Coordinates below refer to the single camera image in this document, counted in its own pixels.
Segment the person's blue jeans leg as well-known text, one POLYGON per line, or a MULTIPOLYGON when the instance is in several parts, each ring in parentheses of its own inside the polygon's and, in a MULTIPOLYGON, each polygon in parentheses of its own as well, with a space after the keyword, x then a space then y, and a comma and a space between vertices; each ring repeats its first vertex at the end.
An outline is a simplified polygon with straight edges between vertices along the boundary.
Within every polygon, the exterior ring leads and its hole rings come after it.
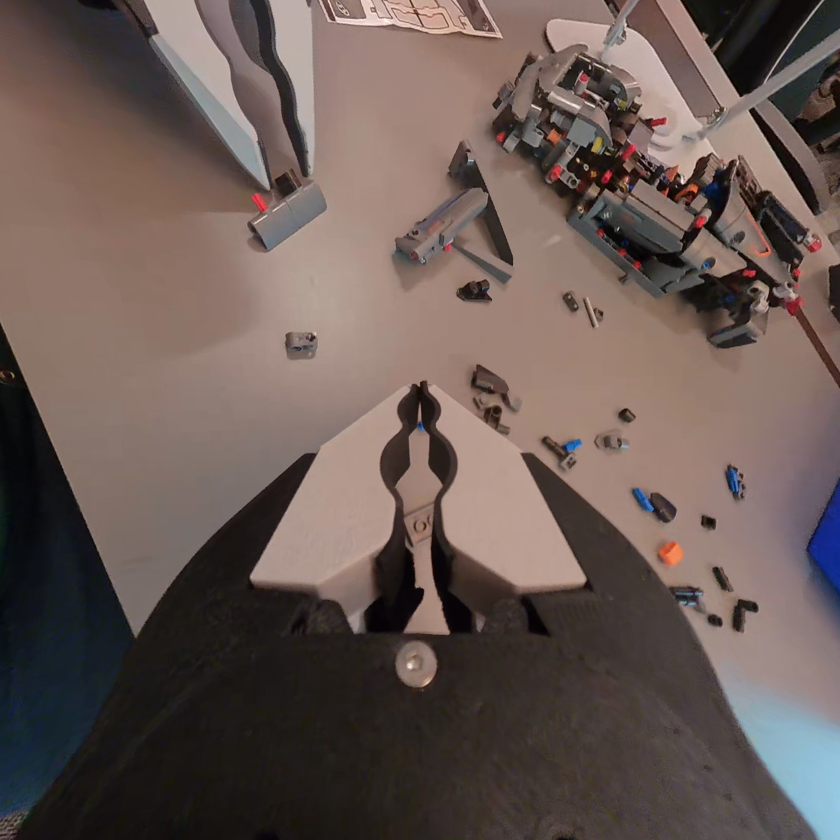
POLYGON ((85 741, 133 641, 34 400, 2 387, 1 813, 85 741))

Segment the blue plastic bin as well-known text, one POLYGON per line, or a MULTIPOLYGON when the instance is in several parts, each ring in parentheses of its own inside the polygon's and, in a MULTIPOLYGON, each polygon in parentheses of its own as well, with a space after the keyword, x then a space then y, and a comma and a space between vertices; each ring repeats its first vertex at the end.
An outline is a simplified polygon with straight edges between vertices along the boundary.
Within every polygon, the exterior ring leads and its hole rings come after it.
POLYGON ((834 590, 839 592, 839 481, 808 542, 807 552, 834 590))

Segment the grey lego car model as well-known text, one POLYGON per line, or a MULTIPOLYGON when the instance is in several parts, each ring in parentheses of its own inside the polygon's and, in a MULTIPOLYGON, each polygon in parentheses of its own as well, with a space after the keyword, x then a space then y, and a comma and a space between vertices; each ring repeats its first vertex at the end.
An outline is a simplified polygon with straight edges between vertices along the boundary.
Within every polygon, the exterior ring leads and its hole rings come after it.
POLYGON ((569 225, 625 270, 623 283, 729 316, 707 337, 714 347, 758 342, 773 309, 803 317, 802 262, 819 235, 740 155, 668 165, 655 141, 673 117, 645 102, 627 70, 581 44, 529 54, 493 107, 499 146, 532 156, 554 192, 575 194, 569 225))

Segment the grey lego panel assembly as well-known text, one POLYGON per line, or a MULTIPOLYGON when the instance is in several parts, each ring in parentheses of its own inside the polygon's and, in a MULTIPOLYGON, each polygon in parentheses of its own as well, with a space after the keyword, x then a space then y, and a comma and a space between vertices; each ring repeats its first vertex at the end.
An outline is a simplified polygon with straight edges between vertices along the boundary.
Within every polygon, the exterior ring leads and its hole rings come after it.
POLYGON ((449 251, 456 236, 479 215, 489 203, 489 193, 471 187, 441 203, 425 218, 415 222, 403 236, 395 239, 395 250, 420 265, 449 251))

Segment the scattered loose lego pieces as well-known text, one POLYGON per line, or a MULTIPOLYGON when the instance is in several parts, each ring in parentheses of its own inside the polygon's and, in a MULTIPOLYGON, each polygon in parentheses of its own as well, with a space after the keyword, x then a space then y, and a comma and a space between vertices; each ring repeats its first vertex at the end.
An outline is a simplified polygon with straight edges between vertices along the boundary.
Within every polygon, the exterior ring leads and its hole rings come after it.
MULTIPOLYGON (((558 441, 549 435, 544 435, 541 437, 541 444, 558 460, 558 467, 562 470, 570 470, 577 463, 578 452, 582 448, 583 442, 580 438, 558 441)), ((593 444, 600 451, 612 454, 622 453, 629 449, 627 436, 617 430, 596 435, 593 444)), ((728 490, 733 498, 735 500, 743 499, 745 491, 743 473, 736 466, 728 465, 725 477, 728 490)), ((631 489, 631 494, 640 510, 653 516, 659 522, 670 524, 676 519, 676 506, 661 493, 657 491, 647 492, 643 488, 635 486, 631 489)), ((685 558, 685 551, 677 541, 670 540, 661 545, 657 551, 657 557, 664 566, 674 568, 685 558)), ((711 568, 711 574, 722 593, 726 595, 735 594, 730 578, 722 567, 714 565, 711 568)), ((722 616, 706 609, 704 603, 705 592, 701 588, 685 584, 670 586, 669 591, 679 605, 704 615, 710 626, 723 626, 722 616)), ((757 615, 759 611, 760 606, 756 601, 738 596, 731 607, 731 629, 737 634, 743 634, 746 631, 748 617, 757 615)))

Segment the lego sticker sheet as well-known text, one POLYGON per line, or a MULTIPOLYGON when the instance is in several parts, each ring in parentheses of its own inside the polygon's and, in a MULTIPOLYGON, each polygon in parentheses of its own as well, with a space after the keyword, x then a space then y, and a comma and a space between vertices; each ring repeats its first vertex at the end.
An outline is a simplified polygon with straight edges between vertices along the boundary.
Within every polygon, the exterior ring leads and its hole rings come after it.
POLYGON ((403 28, 426 35, 502 38, 481 1, 320 1, 319 4, 325 17, 340 25, 403 28))

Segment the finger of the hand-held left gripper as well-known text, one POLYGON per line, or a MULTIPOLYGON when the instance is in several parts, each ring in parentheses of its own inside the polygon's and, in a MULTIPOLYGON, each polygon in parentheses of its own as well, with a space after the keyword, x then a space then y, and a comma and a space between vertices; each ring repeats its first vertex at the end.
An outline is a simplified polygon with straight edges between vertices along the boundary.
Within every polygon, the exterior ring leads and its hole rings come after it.
POLYGON ((293 167, 293 2, 146 2, 154 53, 260 187, 293 167))
POLYGON ((253 1, 258 49, 275 84, 280 118, 301 174, 314 170, 312 10, 306 1, 253 1))

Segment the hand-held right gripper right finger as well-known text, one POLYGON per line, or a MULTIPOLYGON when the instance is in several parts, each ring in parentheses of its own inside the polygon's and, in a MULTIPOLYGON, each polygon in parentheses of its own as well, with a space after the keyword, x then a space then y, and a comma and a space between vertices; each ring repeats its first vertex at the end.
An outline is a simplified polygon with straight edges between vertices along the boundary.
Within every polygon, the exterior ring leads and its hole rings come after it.
POLYGON ((579 590, 581 565, 524 454, 437 385, 421 383, 438 586, 460 602, 579 590))

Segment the dark tapered lego panel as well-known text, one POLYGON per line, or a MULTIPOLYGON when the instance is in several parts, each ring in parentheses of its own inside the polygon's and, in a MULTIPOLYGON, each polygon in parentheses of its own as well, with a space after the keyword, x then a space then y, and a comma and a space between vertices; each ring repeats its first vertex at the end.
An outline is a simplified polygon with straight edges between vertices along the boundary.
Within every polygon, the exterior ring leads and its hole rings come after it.
POLYGON ((500 397, 503 404, 514 413, 521 411, 522 399, 511 391, 506 380, 482 364, 477 364, 473 370, 470 386, 478 392, 500 397))

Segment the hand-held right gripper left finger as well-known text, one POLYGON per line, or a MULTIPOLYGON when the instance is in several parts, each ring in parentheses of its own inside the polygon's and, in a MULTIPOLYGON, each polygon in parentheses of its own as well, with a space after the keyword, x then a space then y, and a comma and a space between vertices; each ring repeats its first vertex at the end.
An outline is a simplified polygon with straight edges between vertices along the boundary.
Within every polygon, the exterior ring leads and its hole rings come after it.
POLYGON ((418 413, 418 386, 404 386, 320 447, 250 574, 254 587, 332 600, 348 615, 417 605, 397 484, 418 413))

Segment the white book stand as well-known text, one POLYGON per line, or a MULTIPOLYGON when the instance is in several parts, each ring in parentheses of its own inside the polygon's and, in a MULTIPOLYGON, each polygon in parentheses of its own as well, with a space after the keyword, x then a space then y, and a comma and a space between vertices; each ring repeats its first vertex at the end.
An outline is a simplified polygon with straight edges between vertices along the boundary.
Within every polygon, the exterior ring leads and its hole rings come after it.
POLYGON ((749 129, 760 130, 763 125, 792 155, 810 154, 771 99, 838 52, 838 27, 785 68, 773 65, 773 74, 739 95, 681 2, 620 2, 620 6, 609 24, 551 19, 544 37, 554 51, 582 46, 639 82, 643 114, 668 119, 665 133, 653 141, 665 160, 721 152, 728 133, 738 151, 749 151, 754 146, 749 129))

